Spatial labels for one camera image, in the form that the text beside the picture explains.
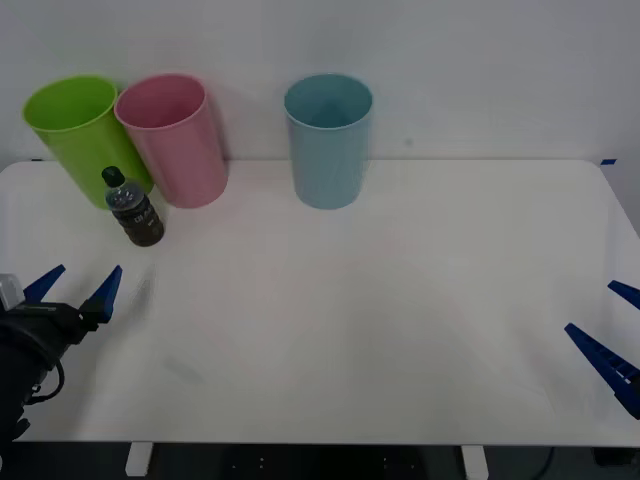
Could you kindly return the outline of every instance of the plastic cup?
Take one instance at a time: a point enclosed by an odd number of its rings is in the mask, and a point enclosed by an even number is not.
[[[102,170],[116,166],[145,192],[153,187],[122,125],[113,114],[116,86],[98,76],[81,75],[51,83],[24,106],[27,124],[51,150],[80,190],[98,208],[104,201]]]
[[[284,105],[298,198],[322,209],[349,205],[369,161],[373,95],[360,81],[330,73],[295,83]]]
[[[169,203],[196,208],[222,194],[227,174],[200,81],[182,74],[149,77],[122,92],[115,113]]]

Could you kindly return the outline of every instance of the table leg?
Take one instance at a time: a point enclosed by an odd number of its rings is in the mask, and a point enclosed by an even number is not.
[[[125,472],[128,477],[146,477],[153,452],[152,442],[133,442],[129,449]]]
[[[487,480],[489,468],[482,445],[463,445],[462,459],[467,480]]]

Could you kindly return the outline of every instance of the cup rim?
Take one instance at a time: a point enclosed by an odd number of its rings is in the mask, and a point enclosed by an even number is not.
[[[183,118],[182,120],[175,122],[175,123],[171,123],[169,125],[162,125],[161,127],[138,127],[137,125],[133,125],[129,122],[126,122],[125,120],[122,119],[122,117],[120,116],[120,114],[118,113],[118,106],[120,105],[120,101],[122,100],[122,98],[124,98],[124,96],[132,89],[139,87],[140,85],[150,82],[152,80],[157,80],[158,78],[165,78],[165,77],[179,77],[182,79],[188,79],[188,80],[193,80],[194,82],[196,82],[196,84],[198,84],[198,86],[200,87],[200,89],[202,90],[203,96],[202,96],[202,102],[200,103],[200,105],[198,105],[198,108],[196,108],[194,110],[194,112],[189,115],[188,117]],[[198,115],[207,105],[207,101],[209,99],[209,92],[207,91],[207,88],[205,87],[204,83],[202,82],[202,80],[200,80],[199,78],[195,77],[194,75],[189,75],[188,73],[172,73],[172,72],[168,72],[168,73],[161,73],[158,75],[151,75],[149,77],[145,77],[142,80],[139,80],[135,83],[133,83],[132,85],[129,85],[127,88],[125,88],[120,95],[118,96],[117,100],[115,101],[115,105],[113,107],[113,113],[115,114],[116,118],[118,119],[118,121],[124,125],[125,127],[127,127],[128,129],[131,130],[140,130],[143,132],[156,132],[159,130],[168,130],[171,128],[175,128],[179,125],[182,125],[183,123],[188,122],[189,120],[191,120],[193,117],[195,117],[196,115]]]
[[[43,92],[44,90],[47,90],[48,88],[52,88],[60,83],[64,83],[67,82],[69,80],[75,80],[75,79],[80,79],[80,78],[91,78],[94,80],[100,80],[101,82],[104,82],[106,85],[109,85],[112,90],[113,90],[113,98],[111,99],[111,103],[109,104],[108,107],[105,108],[105,110],[100,113],[99,115],[96,115],[95,117],[93,117],[91,120],[85,122],[85,123],[81,123],[80,125],[75,125],[73,127],[69,127],[69,128],[41,128],[41,127],[36,127],[35,125],[33,125],[29,120],[27,120],[27,107],[31,104],[31,102],[33,101],[33,99],[41,92]],[[106,115],[109,115],[109,112],[113,110],[113,107],[116,103],[116,100],[118,99],[118,87],[116,87],[116,84],[109,80],[108,78],[105,78],[101,75],[91,75],[91,74],[80,74],[80,75],[71,75],[69,77],[64,77],[61,78],[59,80],[54,80],[53,82],[50,82],[46,85],[43,85],[42,87],[40,87],[38,90],[36,90],[35,92],[33,92],[31,94],[31,96],[29,97],[29,99],[25,102],[24,106],[22,107],[22,119],[25,121],[25,123],[27,125],[29,125],[29,127],[31,127],[34,131],[36,132],[43,132],[43,133],[66,133],[66,132],[71,132],[73,130],[78,130],[80,128],[84,128],[88,125],[91,125],[92,123],[97,122],[98,120],[100,120],[101,118],[105,117]]]
[[[357,82],[358,84],[360,84],[362,87],[364,87],[364,89],[369,94],[369,97],[371,97],[371,102],[369,104],[369,109],[367,110],[367,112],[364,115],[362,115],[362,117],[360,117],[355,122],[349,123],[347,125],[341,125],[339,127],[316,127],[315,125],[309,125],[308,123],[301,122],[300,120],[298,120],[297,118],[295,118],[293,115],[291,115],[289,113],[289,110],[287,109],[287,103],[286,103],[287,102],[287,95],[289,94],[289,92],[291,91],[291,89],[293,87],[298,85],[300,82],[303,82],[303,81],[308,80],[310,78],[327,77],[327,76],[348,78],[349,80],[353,80],[353,81]],[[330,131],[335,131],[335,130],[344,130],[345,128],[351,128],[354,125],[357,125],[358,123],[364,122],[365,120],[367,120],[368,117],[371,116],[371,110],[373,110],[373,93],[371,92],[371,89],[369,88],[369,86],[366,83],[364,83],[362,80],[360,80],[360,79],[358,79],[356,77],[353,77],[351,75],[346,75],[344,73],[338,73],[338,72],[314,73],[313,75],[306,75],[306,76],[304,76],[302,78],[299,78],[298,80],[293,82],[291,85],[289,85],[289,88],[287,88],[287,92],[284,94],[284,100],[283,100],[282,103],[283,103],[283,106],[284,106],[284,111],[287,114],[287,117],[293,123],[295,123],[297,125],[301,125],[301,126],[306,127],[306,128],[313,129],[313,130],[319,130],[321,132],[330,132]]]

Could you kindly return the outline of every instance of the bottle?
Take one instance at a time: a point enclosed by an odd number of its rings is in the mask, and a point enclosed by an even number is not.
[[[102,178],[108,185],[104,194],[107,206],[133,243],[148,247],[160,241],[164,226],[142,187],[125,179],[117,167],[107,167]]]

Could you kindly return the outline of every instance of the bottle cap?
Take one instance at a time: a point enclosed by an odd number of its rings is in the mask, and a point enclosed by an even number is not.
[[[111,188],[119,187],[124,183],[124,175],[118,167],[107,167],[102,171],[104,182]]]

